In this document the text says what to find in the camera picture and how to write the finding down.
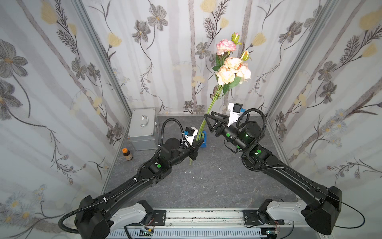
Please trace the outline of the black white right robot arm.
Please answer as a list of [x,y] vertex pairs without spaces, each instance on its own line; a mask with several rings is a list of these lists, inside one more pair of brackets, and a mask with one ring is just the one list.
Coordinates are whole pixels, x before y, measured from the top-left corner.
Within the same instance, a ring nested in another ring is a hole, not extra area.
[[301,214],[306,223],[318,233],[331,235],[342,207],[342,191],[318,184],[279,160],[271,151],[259,144],[267,128],[267,118],[259,109],[248,109],[237,122],[229,125],[229,117],[220,113],[205,114],[211,133],[223,136],[226,142],[241,153],[245,168],[277,180],[302,199],[306,206]]

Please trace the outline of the pink artificial flower bouquet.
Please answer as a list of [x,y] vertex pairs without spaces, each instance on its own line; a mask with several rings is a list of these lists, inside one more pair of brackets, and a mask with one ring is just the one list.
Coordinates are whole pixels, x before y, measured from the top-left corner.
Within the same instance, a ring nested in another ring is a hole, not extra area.
[[216,101],[223,98],[230,89],[251,79],[251,71],[246,63],[250,59],[250,53],[244,51],[239,57],[230,56],[241,44],[240,35],[233,33],[230,40],[223,39],[216,45],[216,65],[212,69],[217,86],[216,91],[212,94],[212,102],[207,113],[211,112]]

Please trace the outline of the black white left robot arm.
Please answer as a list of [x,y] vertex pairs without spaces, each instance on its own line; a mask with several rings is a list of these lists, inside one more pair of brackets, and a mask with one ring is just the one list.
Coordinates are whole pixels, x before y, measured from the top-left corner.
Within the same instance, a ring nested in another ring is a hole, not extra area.
[[146,202],[140,201],[127,212],[120,212],[120,209],[141,191],[165,179],[175,165],[188,157],[195,160],[202,144],[203,140],[198,140],[182,147],[178,139],[168,139],[129,180],[103,195],[84,198],[75,215],[75,232],[83,239],[105,239],[123,224],[150,221],[152,208]]

